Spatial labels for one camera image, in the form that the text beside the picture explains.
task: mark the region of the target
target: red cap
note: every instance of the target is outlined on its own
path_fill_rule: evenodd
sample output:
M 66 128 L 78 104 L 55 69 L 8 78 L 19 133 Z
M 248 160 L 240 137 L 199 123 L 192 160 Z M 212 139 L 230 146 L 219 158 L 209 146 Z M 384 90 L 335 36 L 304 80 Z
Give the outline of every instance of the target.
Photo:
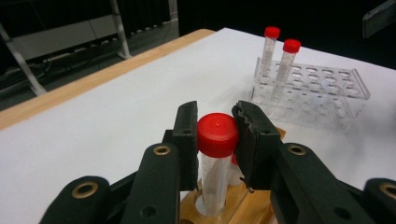
M 297 53 L 300 49 L 300 46 L 300 41 L 295 39 L 287 39 L 283 44 L 283 50 L 285 50 L 287 53 Z
M 275 26 L 267 26 L 264 31 L 265 37 L 278 38 L 280 34 L 280 29 Z
M 235 165 L 238 165 L 238 161 L 236 161 L 236 156 L 233 154 L 233 157 L 231 158 L 231 162 Z
M 198 149 L 208 157 L 231 156 L 238 143 L 238 130 L 233 117 L 212 113 L 203 116 L 197 124 Z

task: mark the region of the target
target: test tube rack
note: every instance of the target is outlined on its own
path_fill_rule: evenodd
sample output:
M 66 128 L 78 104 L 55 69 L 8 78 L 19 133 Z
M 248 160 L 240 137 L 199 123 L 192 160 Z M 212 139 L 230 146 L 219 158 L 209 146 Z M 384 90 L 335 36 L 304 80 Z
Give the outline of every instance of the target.
M 260 65 L 258 58 L 250 102 L 270 119 L 344 133 L 371 96 L 356 69 L 294 63 L 280 102 L 274 103 L 279 62 L 272 61 L 268 77 L 259 77 Z

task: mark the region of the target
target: white table surface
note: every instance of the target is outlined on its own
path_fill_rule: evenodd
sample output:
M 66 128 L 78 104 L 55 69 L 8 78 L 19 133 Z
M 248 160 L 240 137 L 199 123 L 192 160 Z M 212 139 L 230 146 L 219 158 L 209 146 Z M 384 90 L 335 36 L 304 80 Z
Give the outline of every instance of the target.
M 184 103 L 197 101 L 199 118 L 231 115 L 238 100 L 248 99 L 263 43 L 220 30 L 1 131 L 0 222 L 38 223 L 60 190 L 84 175 L 111 184 L 136 171 Z M 276 44 L 275 60 L 281 48 Z M 348 134 L 274 121 L 287 132 L 284 142 L 310 147 L 359 189 L 373 177 L 396 179 L 396 71 L 306 48 L 295 62 L 356 68 L 372 97 Z

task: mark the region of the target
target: wooden table edge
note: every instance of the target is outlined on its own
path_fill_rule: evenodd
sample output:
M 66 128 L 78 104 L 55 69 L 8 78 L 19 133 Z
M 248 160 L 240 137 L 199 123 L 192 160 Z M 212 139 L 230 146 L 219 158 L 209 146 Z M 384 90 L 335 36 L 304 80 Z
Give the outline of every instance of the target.
M 183 35 L 178 39 L 160 45 L 157 48 L 138 54 L 131 59 L 116 63 L 108 68 L 68 83 L 46 94 L 0 111 L 0 130 L 4 130 L 5 128 L 25 119 L 29 119 L 38 113 L 70 100 L 86 91 L 108 82 L 111 79 L 124 75 L 131 70 L 157 60 L 178 49 L 182 49 L 189 44 L 214 33 L 215 32 L 211 30 L 200 29 L 190 34 Z

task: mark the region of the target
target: test tube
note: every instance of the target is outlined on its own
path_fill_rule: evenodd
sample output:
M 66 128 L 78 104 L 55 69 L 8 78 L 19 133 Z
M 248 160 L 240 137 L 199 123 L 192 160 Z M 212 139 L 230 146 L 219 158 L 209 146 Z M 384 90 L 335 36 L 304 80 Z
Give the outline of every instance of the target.
M 271 94 L 271 103 L 276 105 L 279 103 L 283 94 L 283 89 L 288 80 L 290 69 L 293 66 L 296 53 L 301 46 L 300 41 L 295 39 L 287 39 L 283 45 L 282 59 L 276 74 L 275 86 Z
M 239 185 L 242 182 L 241 177 L 243 176 L 244 175 L 239 168 L 238 162 L 236 161 L 235 154 L 233 154 L 233 157 L 231 158 L 230 177 L 228 179 L 228 185 Z
M 212 113 L 198 121 L 197 146 L 203 173 L 201 195 L 195 207 L 206 217 L 215 217 L 224 210 L 230 163 L 237 142 L 233 117 Z
M 275 26 L 267 26 L 264 31 L 265 42 L 264 50 L 262 51 L 262 62 L 260 66 L 259 81 L 266 82 L 271 68 L 271 62 L 274 54 L 276 40 L 279 37 L 280 29 Z

